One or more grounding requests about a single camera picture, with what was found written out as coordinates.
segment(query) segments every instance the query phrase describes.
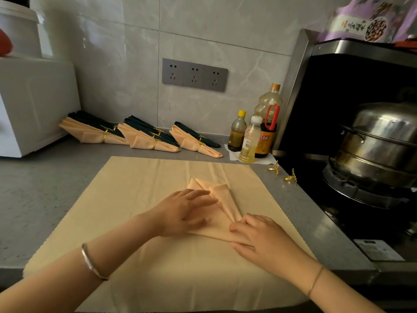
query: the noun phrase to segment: beige placemat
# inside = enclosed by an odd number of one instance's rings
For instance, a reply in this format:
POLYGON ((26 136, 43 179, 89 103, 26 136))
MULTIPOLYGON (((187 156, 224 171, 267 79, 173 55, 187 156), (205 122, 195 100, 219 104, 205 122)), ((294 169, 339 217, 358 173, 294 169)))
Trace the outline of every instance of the beige placemat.
MULTIPOLYGON (((24 276, 186 188, 191 178, 227 184, 242 214, 269 216, 313 256, 249 166, 111 157, 29 260, 24 276)), ((157 237, 143 245, 78 311, 259 310, 305 300, 290 283, 241 258, 229 243, 186 234, 157 237)))

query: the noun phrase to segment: sauce bottle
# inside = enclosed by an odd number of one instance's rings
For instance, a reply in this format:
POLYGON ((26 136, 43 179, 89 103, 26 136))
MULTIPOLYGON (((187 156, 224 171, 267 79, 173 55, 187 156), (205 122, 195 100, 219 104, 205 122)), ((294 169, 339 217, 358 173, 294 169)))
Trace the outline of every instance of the sauce bottle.
POLYGON ((252 116, 251 124, 245 131, 245 138, 243 139, 242 150, 240 151, 239 159, 245 163, 252 163, 255 161, 255 150, 261 138, 261 124, 262 117, 252 116))
POLYGON ((276 137, 276 119, 282 106, 278 91, 281 85, 273 83, 269 91, 259 98, 254 115, 262 117, 262 135, 255 152, 255 157, 266 157, 276 137))
POLYGON ((243 138, 245 137, 246 122, 245 122, 246 111, 240 110, 237 119, 232 124, 232 131, 230 132, 229 144, 227 148, 232 152, 240 152, 242 149, 243 138))

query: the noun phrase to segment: electrical outlet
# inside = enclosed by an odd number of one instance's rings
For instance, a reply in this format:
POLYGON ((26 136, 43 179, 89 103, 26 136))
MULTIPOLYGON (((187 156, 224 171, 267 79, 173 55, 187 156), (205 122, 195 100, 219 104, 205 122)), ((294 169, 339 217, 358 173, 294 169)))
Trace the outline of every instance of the electrical outlet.
POLYGON ((184 62, 162 58, 162 83, 183 85, 184 62))
POLYGON ((184 62, 184 87, 192 87, 204 89, 204 76, 207 66, 195 64, 192 62, 184 62))
POLYGON ((225 68, 206 66, 204 89, 224 92, 226 90, 227 73, 228 70, 225 68))

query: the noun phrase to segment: bottle with yellow cap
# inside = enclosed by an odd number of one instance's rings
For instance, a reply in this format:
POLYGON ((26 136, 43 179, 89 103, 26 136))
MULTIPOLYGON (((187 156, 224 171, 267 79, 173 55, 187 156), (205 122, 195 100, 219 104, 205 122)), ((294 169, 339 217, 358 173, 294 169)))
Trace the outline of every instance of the bottle with yellow cap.
POLYGON ((229 148, 232 152, 240 152, 242 149, 243 138, 245 137, 246 122, 245 122, 246 111, 240 110, 237 119, 232 124, 232 131, 229 137, 229 148))
POLYGON ((254 114, 262 117, 262 135, 255 151, 255 157, 266 157, 276 137, 276 119, 282 106, 278 91, 281 85, 273 83, 269 91, 260 96, 254 114))

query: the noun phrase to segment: person's left hand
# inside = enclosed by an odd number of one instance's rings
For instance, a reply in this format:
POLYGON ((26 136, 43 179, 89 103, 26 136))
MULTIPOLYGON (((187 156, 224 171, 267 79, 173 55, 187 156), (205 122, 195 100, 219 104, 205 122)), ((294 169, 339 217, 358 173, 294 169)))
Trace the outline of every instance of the person's left hand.
POLYGON ((187 220, 191 211, 215 204, 218 200, 210 197, 210 191, 185 189, 177 191, 144 214, 154 223, 156 236, 173 236, 197 230, 208 220, 187 220))

